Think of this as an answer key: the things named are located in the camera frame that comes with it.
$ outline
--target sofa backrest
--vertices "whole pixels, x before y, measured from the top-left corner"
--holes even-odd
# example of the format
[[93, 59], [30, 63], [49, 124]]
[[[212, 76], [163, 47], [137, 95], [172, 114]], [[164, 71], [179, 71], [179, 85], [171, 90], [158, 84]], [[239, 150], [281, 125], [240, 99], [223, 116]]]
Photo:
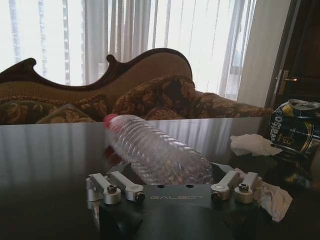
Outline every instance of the sofa backrest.
[[47, 80], [34, 71], [36, 61], [28, 58], [0, 73], [0, 103], [15, 100], [49, 99], [75, 102], [103, 94], [113, 106], [119, 96], [141, 83], [165, 75], [184, 75], [192, 79], [188, 60], [178, 51], [156, 48], [129, 62], [107, 56], [109, 68], [95, 83], [67, 86]]

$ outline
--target patterned cushion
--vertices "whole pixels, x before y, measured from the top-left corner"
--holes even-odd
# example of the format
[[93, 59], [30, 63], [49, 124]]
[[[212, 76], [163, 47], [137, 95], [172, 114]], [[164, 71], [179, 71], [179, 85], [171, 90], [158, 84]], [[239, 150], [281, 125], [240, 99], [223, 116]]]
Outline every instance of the patterned cushion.
[[56, 109], [55, 105], [44, 102], [9, 101], [0, 105], [0, 125], [35, 124]]
[[108, 106], [107, 97], [103, 94], [98, 94], [88, 99], [83, 99], [78, 102], [74, 102], [78, 109], [87, 114], [93, 120], [102, 122], [104, 117], [109, 113], [110, 108]]
[[95, 122], [72, 104], [66, 104], [42, 118], [37, 124], [92, 123]]
[[8, 101], [12, 101], [12, 100], [14, 100], [13, 102], [21, 102], [21, 101], [35, 102], [36, 101], [36, 102], [40, 102], [41, 104], [49, 104], [56, 107], [61, 107], [65, 104], [72, 104], [76, 106], [78, 109], [80, 109], [82, 112], [84, 112], [85, 114], [89, 115], [92, 119], [94, 119], [97, 122], [103, 121], [104, 117], [111, 111], [108, 106], [108, 98], [106, 97], [105, 94], [102, 94], [102, 93], [96, 94], [89, 98], [84, 98], [80, 101], [74, 101], [74, 102], [66, 102], [61, 100], [54, 100], [54, 99], [48, 99], [48, 98], [42, 98], [42, 97], [32, 97], [32, 96], [11, 96], [10, 98], [2, 99], [0, 103], [6, 104]]
[[154, 107], [168, 107], [187, 117], [194, 99], [195, 85], [192, 80], [182, 75], [162, 76], [146, 81], [122, 95], [112, 112], [145, 117]]
[[196, 98], [195, 84], [185, 76], [171, 76], [163, 81], [159, 89], [161, 106], [168, 107], [186, 118]]
[[263, 117], [273, 112], [270, 108], [251, 106], [238, 103], [214, 93], [199, 96], [190, 110], [190, 118], [236, 118]]
[[146, 120], [172, 120], [172, 119], [184, 119], [184, 117], [165, 106], [158, 106], [153, 108], [151, 111], [149, 111], [149, 113], [145, 116], [145, 119]]

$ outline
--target door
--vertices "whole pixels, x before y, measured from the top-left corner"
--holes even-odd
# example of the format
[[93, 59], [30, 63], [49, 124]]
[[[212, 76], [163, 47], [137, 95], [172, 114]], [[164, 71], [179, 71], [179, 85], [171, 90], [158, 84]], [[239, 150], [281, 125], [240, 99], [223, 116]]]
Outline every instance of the door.
[[320, 0], [298, 0], [273, 108], [289, 99], [320, 102]]

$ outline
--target silver clamp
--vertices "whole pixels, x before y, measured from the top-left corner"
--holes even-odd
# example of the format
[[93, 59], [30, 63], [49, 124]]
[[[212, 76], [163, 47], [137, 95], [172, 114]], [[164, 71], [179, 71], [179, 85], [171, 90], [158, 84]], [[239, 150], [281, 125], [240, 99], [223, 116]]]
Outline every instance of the silver clamp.
[[105, 204], [114, 205], [121, 201], [121, 190], [112, 185], [101, 173], [90, 174], [85, 181], [89, 202], [103, 199]]
[[230, 170], [220, 180], [220, 182], [211, 185], [211, 198], [214, 201], [224, 201], [229, 198], [230, 188], [235, 187], [239, 182], [239, 173]]
[[145, 200], [144, 187], [139, 184], [134, 184], [119, 171], [109, 172], [107, 177], [110, 182], [116, 184], [125, 192], [125, 197], [128, 201], [142, 203]]
[[252, 203], [258, 180], [258, 173], [248, 172], [243, 182], [234, 189], [234, 199], [242, 204]]

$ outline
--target beer can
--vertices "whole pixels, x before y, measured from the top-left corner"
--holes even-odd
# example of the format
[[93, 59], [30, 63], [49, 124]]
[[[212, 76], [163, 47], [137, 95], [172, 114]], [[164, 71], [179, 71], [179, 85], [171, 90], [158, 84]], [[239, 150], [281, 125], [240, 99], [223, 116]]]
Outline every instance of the beer can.
[[271, 115], [272, 143], [295, 155], [312, 158], [320, 146], [320, 103], [290, 99]]

